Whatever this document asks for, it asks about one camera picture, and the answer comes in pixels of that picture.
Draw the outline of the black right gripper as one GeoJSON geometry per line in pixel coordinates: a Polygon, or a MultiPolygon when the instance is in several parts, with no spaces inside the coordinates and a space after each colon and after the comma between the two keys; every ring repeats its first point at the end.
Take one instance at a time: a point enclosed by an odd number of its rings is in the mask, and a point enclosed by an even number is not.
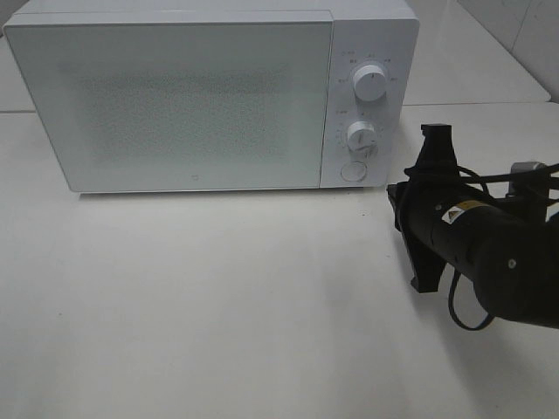
{"type": "Polygon", "coordinates": [[[424,143],[408,179],[387,186],[395,225],[402,234],[417,292],[436,292],[445,260],[433,247],[433,229],[447,225],[447,212],[458,203],[479,200],[480,189],[467,183],[458,168],[452,145],[452,126],[422,124],[424,143]]]}

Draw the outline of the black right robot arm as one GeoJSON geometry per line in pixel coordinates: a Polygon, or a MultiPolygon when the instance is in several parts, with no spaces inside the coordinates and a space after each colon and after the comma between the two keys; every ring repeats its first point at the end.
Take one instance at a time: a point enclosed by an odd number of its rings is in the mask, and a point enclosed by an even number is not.
{"type": "Polygon", "coordinates": [[[461,277],[468,278],[486,317],[558,327],[557,165],[516,162],[503,175],[477,175],[461,167],[446,124],[421,126],[424,143],[405,182],[387,194],[411,261],[413,288],[436,292],[446,266],[454,269],[448,297],[453,321],[461,277]]]}

